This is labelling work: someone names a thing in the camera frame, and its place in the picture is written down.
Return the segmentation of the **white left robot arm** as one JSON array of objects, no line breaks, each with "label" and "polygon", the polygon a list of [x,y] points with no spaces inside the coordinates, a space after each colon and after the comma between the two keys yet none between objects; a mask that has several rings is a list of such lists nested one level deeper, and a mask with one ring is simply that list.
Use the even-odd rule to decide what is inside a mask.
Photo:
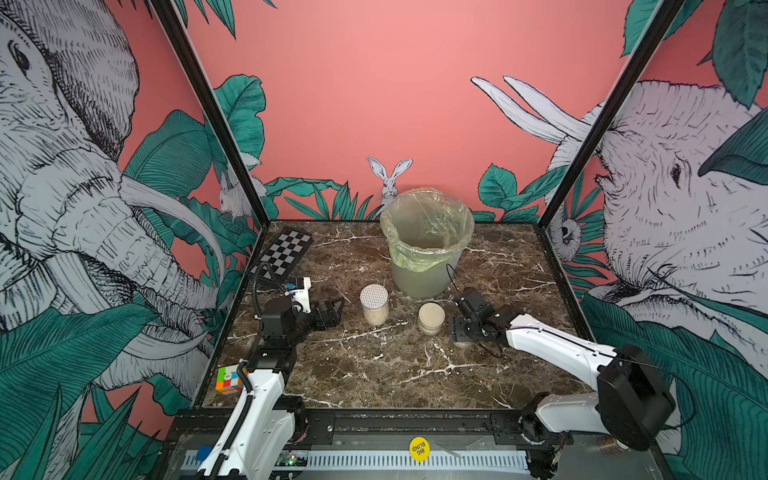
[{"label": "white left robot arm", "polygon": [[286,396],[284,389],[298,345],[314,331],[336,327],[344,305],[338,298],[304,311],[298,301],[283,296],[261,308],[261,339],[236,369],[240,397],[196,479],[268,479],[284,448],[307,435],[304,401]]}]

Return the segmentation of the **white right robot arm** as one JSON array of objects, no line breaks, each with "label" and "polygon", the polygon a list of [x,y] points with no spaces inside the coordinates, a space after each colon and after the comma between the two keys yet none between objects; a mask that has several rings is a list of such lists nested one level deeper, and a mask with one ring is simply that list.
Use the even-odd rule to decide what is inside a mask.
[{"label": "white right robot arm", "polygon": [[539,359],[591,388],[574,395],[545,394],[519,423],[529,443],[542,435],[572,432],[607,434],[620,445],[645,451],[677,409],[661,370],[634,345],[615,348],[571,335],[510,306],[494,308],[474,288],[454,297],[460,315],[452,338],[489,341]]}]

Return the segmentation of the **jar with patterned lid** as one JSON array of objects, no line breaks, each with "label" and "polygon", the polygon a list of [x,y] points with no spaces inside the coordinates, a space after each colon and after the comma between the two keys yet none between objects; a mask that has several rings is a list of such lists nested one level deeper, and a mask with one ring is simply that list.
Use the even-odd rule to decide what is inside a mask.
[{"label": "jar with patterned lid", "polygon": [[371,326],[384,324],[389,317],[389,294],[380,284],[365,286],[360,292],[365,321]]}]

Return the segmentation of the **black white checkerboard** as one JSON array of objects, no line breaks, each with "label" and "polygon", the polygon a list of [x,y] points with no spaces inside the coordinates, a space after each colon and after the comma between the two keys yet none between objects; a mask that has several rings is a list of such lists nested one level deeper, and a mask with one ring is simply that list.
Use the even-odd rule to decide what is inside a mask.
[{"label": "black white checkerboard", "polygon": [[274,241],[260,254],[251,271],[258,275],[256,284],[277,288],[286,281],[313,243],[313,237],[302,230],[284,227]]}]

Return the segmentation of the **colourful puzzle cube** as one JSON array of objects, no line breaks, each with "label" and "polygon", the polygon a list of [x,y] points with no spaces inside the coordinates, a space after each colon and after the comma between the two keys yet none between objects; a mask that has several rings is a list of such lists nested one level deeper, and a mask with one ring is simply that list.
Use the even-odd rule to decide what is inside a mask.
[{"label": "colourful puzzle cube", "polygon": [[222,395],[239,393],[243,389],[243,381],[238,374],[238,365],[220,367],[217,371],[215,391]]}]

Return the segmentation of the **white bin with green bag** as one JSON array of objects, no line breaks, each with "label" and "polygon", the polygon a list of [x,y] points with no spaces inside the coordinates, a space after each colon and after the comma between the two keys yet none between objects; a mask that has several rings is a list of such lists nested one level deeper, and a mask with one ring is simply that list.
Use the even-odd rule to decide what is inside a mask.
[{"label": "white bin with green bag", "polygon": [[464,203],[433,188],[397,195],[379,223],[393,281],[415,299],[436,297],[449,287],[449,270],[457,267],[475,227],[473,212]]}]

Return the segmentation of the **small green circuit board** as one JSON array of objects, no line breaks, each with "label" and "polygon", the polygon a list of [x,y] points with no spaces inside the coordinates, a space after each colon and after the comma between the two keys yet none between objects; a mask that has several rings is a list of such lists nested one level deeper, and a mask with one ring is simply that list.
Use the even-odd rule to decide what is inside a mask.
[{"label": "small green circuit board", "polygon": [[281,452],[276,461],[277,469],[305,468],[308,464],[308,456],[295,452]]}]

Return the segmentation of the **yellow round sticker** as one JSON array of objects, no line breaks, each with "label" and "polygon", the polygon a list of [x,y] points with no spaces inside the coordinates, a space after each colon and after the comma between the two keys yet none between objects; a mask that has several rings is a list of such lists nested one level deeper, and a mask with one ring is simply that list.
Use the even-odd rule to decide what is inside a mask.
[{"label": "yellow round sticker", "polygon": [[415,462],[426,462],[431,454],[431,446],[429,441],[422,436],[414,437],[409,444],[409,453]]}]

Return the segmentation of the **blue tape piece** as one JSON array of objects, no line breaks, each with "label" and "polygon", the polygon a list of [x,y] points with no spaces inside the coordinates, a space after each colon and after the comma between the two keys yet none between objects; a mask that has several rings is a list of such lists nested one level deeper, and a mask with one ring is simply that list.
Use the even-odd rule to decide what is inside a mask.
[{"label": "blue tape piece", "polygon": [[212,450],[212,448],[210,446],[200,446],[196,450],[196,454],[195,454],[195,457],[194,457],[195,461],[197,463],[202,463],[208,457],[208,455],[210,454],[211,450]]}]

